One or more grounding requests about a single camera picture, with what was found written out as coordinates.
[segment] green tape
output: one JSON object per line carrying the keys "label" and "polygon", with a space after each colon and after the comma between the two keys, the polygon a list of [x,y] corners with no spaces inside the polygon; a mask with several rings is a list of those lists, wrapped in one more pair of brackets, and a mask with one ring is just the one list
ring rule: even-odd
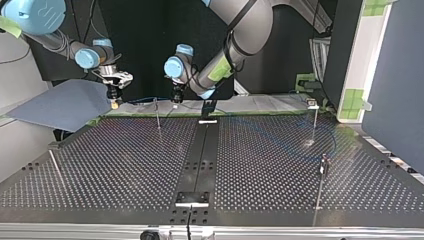
{"label": "green tape", "polygon": [[85,125],[88,125],[90,127],[95,127],[95,126],[99,125],[100,120],[102,120],[102,118],[98,117],[98,118],[95,118],[95,119],[88,121]]}
{"label": "green tape", "polygon": [[308,73],[308,74],[297,74],[296,76],[296,86],[295,90],[299,92],[314,92],[312,89],[305,90],[304,87],[299,86],[300,81],[309,81],[309,82],[315,82],[315,74]]}
{"label": "green tape", "polygon": [[22,33],[22,29],[19,24],[3,16],[0,16],[0,28],[12,34],[16,38],[19,38]]}
{"label": "green tape", "polygon": [[358,119],[364,106],[363,95],[364,90],[362,89],[346,89],[339,118]]}
{"label": "green tape", "polygon": [[366,0],[363,16],[383,16],[388,0]]}
{"label": "green tape", "polygon": [[208,78],[214,82],[219,82],[223,78],[229,78],[231,75],[233,75],[231,72],[231,65],[228,63],[227,58],[223,56],[209,74]]}

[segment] gray panel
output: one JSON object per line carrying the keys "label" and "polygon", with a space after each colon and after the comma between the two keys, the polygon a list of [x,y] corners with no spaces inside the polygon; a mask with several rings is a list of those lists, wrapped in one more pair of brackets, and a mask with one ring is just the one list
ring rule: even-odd
{"label": "gray panel", "polygon": [[195,119],[103,120],[4,184],[0,221],[168,224],[195,132]]}
{"label": "gray panel", "polygon": [[424,173],[424,1],[397,1],[392,8],[366,112],[364,130]]}
{"label": "gray panel", "polygon": [[24,122],[76,132],[108,112],[107,87],[86,80],[69,80],[7,113]]}
{"label": "gray panel", "polygon": [[339,0],[324,76],[324,88],[338,106],[352,55],[363,0]]}

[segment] thin metal pin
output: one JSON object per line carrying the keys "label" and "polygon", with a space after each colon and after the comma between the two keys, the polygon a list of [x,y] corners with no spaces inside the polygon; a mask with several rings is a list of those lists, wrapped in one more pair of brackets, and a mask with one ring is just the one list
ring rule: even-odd
{"label": "thin metal pin", "polygon": [[155,102],[155,111],[156,111],[156,120],[158,122],[158,129],[160,129],[160,119],[159,119],[159,103],[158,98],[154,99]]}

